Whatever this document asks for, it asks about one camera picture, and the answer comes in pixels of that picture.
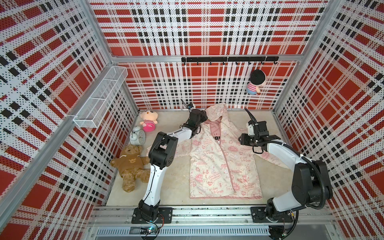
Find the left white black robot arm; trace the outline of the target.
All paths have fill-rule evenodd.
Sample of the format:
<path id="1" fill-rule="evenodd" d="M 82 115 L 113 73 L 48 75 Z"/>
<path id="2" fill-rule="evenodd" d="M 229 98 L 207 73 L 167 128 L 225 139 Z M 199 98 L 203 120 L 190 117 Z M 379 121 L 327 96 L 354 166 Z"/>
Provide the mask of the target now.
<path id="1" fill-rule="evenodd" d="M 208 120 L 204 110 L 191 108 L 188 120 L 171 133 L 158 132 L 149 151 L 150 178 L 144 197 L 138 205 L 144 221 L 155 222 L 158 218 L 161 187 L 168 167 L 175 159 L 178 143 L 189 140 L 198 134 L 201 124 Z"/>

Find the cream pink printed jacket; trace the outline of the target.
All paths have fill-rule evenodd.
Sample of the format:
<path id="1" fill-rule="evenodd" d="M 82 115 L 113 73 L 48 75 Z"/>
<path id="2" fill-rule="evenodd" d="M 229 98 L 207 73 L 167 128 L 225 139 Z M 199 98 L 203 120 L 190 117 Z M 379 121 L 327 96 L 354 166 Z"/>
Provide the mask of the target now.
<path id="1" fill-rule="evenodd" d="M 227 106 L 206 109 L 208 119 L 194 137 L 170 135 L 178 139 L 175 156 L 190 156 L 190 198 L 249 199 L 263 197 L 254 152 L 242 146 L 242 130 L 231 122 Z"/>

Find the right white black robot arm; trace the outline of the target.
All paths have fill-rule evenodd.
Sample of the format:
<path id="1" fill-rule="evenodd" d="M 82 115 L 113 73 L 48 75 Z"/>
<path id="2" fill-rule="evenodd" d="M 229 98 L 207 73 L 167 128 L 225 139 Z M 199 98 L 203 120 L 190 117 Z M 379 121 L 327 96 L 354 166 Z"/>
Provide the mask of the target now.
<path id="1" fill-rule="evenodd" d="M 250 120 L 248 133 L 239 137 L 241 145 L 260 147 L 262 153 L 277 157 L 293 172 L 291 190 L 267 201 L 262 219 L 276 223 L 290 212 L 305 208 L 321 210 L 333 197 L 333 190 L 326 163 L 313 161 L 284 143 L 278 136 L 270 135 L 265 121 Z"/>

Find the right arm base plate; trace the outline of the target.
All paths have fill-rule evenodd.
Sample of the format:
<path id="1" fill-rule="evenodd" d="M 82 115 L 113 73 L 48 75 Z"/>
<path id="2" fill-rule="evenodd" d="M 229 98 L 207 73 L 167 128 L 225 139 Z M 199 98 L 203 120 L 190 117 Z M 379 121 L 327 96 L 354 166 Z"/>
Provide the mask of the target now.
<path id="1" fill-rule="evenodd" d="M 293 217 L 289 211 L 277 212 L 267 210 L 267 207 L 251 207 L 253 223 L 292 223 Z"/>

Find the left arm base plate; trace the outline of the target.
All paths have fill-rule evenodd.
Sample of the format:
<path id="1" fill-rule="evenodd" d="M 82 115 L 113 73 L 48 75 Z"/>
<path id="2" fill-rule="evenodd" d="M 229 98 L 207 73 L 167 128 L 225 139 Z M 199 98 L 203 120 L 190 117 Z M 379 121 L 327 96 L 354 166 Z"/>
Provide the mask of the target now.
<path id="1" fill-rule="evenodd" d="M 142 211 L 139 208 L 134 209 L 133 217 L 131 220 L 132 224 L 145 224 L 145 223 L 156 223 L 156 224 L 170 224 L 173 218 L 173 208 L 170 207 L 160 207 L 158 211 L 158 216 L 155 221 L 152 221 L 149 217 L 144 217 Z"/>

